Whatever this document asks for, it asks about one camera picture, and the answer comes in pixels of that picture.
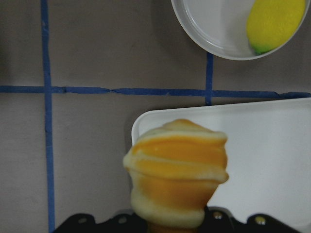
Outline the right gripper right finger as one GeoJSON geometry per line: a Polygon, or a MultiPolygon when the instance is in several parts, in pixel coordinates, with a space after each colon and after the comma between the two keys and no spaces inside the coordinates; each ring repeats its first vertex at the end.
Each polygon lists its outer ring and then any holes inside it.
{"type": "Polygon", "coordinates": [[[245,223],[234,218],[226,208],[206,207],[204,233],[297,233],[298,230],[267,214],[253,214],[245,223]]]}

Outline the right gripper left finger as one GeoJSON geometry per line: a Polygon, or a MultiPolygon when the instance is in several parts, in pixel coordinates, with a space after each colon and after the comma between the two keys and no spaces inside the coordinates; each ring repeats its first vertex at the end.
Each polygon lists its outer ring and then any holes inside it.
{"type": "Polygon", "coordinates": [[[55,233],[148,233],[147,222],[131,209],[123,209],[103,222],[91,214],[78,213],[68,217],[55,233]]]}

